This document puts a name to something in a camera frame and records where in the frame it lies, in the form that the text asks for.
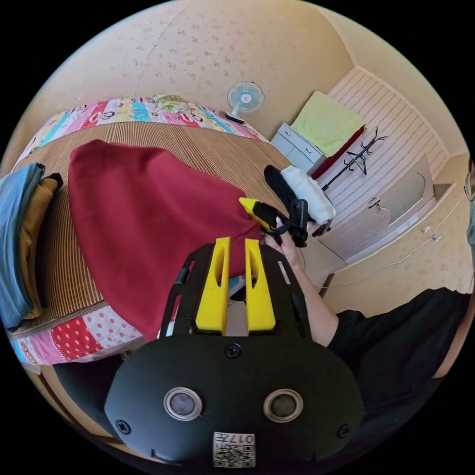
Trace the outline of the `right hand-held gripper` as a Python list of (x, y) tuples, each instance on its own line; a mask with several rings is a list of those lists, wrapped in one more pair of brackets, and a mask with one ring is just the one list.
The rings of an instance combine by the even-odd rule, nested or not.
[(264, 178), (287, 213), (252, 198), (241, 197), (239, 203), (278, 244), (281, 244), (278, 235), (288, 231), (295, 246), (304, 248), (308, 237), (320, 237), (331, 229), (333, 205), (318, 183), (304, 171), (294, 166), (279, 171), (269, 165), (264, 170)]

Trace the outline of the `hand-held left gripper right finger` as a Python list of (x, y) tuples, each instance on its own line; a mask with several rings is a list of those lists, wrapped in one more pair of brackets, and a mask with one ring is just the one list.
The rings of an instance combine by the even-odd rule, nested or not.
[(248, 331), (272, 331), (276, 318), (260, 250), (260, 241), (245, 239), (246, 320)]

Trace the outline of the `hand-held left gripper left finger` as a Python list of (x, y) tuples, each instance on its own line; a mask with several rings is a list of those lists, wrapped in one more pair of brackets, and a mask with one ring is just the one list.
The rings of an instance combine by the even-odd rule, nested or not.
[(199, 331), (226, 329), (230, 251), (230, 237), (216, 239), (195, 319)]

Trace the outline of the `person's right hand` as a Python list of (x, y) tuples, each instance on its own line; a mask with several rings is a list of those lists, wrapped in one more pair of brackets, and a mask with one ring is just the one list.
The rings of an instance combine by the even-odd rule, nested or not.
[(297, 247), (295, 246), (290, 233), (285, 231), (284, 233), (278, 235), (278, 237), (281, 239), (281, 244), (278, 244), (275, 238), (269, 234), (264, 235), (263, 242), (271, 248), (282, 253), (294, 271), (303, 270)]

